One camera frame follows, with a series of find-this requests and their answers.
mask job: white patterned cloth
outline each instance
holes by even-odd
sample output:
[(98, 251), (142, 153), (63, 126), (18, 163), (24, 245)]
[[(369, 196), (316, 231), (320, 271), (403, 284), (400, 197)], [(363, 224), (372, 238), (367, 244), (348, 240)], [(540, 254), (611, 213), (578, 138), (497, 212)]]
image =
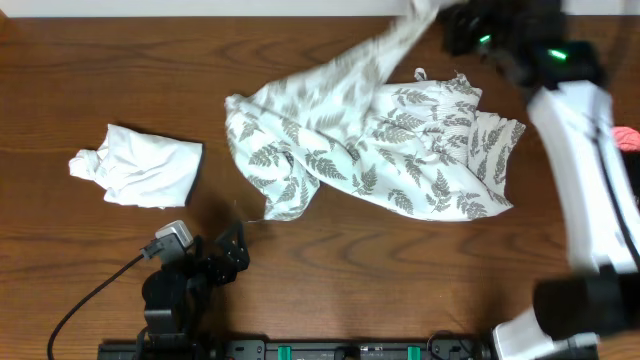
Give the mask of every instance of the white patterned cloth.
[(524, 125), (477, 112), (482, 91), (461, 74), (384, 85), (438, 11), (425, 0), (413, 9), (328, 64), (227, 98), (231, 153), (267, 197), (265, 219), (298, 218), (320, 181), (422, 220), (472, 220), (511, 207), (506, 161)]

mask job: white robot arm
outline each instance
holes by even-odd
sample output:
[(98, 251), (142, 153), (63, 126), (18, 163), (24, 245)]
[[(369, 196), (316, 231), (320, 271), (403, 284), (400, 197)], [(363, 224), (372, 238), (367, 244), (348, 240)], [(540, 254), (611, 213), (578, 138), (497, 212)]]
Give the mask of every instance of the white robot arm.
[[(558, 90), (539, 90), (528, 112), (549, 154), (572, 270), (598, 274), (604, 266), (617, 274), (637, 272), (640, 216), (612, 136), (610, 96), (589, 81), (560, 83)], [(493, 331), (501, 360), (538, 359), (597, 341), (595, 333), (554, 341), (533, 307)]]

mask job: white cloth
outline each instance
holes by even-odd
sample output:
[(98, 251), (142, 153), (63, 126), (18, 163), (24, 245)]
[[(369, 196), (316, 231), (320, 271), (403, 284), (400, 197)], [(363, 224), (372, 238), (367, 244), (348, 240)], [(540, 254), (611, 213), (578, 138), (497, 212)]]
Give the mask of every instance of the white cloth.
[(72, 176), (93, 180), (104, 200), (140, 207), (184, 206), (202, 156), (202, 144), (140, 134), (108, 125), (98, 149), (69, 161)]
[(472, 220), (511, 207), (506, 159), (522, 124), (476, 113), (481, 91), (464, 75), (383, 85), (438, 10), (426, 0), (414, 5), (390, 31), (326, 65), (250, 98), (227, 98), (231, 153), (267, 197), (265, 219), (299, 217), (318, 180), (423, 220)]

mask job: wooden table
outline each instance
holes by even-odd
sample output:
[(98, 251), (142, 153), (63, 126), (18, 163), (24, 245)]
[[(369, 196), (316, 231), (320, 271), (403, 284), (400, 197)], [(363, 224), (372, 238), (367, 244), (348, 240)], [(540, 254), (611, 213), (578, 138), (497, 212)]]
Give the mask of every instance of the wooden table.
[[(603, 50), (618, 18), (576, 18), (579, 38)], [(136, 256), (156, 229), (183, 219), (217, 235), (261, 217), (264, 200), (235, 168), (224, 98), (326, 62), (383, 31), (386, 18), (23, 19), (0, 40), (0, 358), (43, 359), (64, 314)], [(614, 79), (618, 124), (640, 125), (637, 33)], [(480, 109), (529, 124), (514, 88), (473, 56), (450, 59), (434, 26), (393, 82), (465, 73)], [(193, 200), (181, 209), (108, 204), (69, 176), (67, 162), (102, 142), (106, 125), (206, 144)], [(296, 221), (252, 223), (252, 263), (217, 292), (218, 333), (271, 339), (426, 338), (486, 330), (529, 306), (537, 279), (569, 272), (553, 178), (532, 126), (511, 156), (508, 212), (470, 223), (401, 217), (327, 186)], [(104, 339), (145, 325), (141, 263), (66, 325), (58, 359), (93, 359)], [(603, 359), (640, 355), (637, 337), (601, 347)]]

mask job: green connector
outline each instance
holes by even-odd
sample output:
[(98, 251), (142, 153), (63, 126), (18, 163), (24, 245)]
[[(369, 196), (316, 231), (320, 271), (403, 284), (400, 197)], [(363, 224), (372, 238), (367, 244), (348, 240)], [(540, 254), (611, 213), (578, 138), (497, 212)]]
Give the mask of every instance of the green connector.
[(407, 349), (408, 357), (407, 360), (420, 360), (420, 347), (419, 346), (409, 346)]
[(280, 346), (278, 347), (278, 360), (291, 360), (291, 347)]

